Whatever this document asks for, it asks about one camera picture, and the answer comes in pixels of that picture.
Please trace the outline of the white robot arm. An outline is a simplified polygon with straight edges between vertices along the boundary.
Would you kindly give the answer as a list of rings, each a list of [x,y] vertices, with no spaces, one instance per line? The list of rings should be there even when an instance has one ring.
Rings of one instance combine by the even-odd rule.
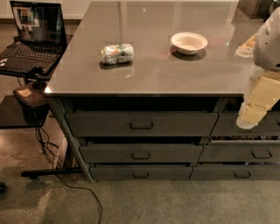
[[[256,70],[249,77],[236,125],[251,130],[280,100],[280,8],[242,47],[252,48]]]

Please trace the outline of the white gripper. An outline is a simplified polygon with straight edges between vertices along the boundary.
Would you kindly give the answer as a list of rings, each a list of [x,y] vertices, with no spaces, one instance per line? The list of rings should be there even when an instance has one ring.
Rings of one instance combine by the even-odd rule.
[[[244,93],[245,104],[236,119],[236,125],[251,130],[280,100],[280,73],[269,70],[255,72],[248,80]]]

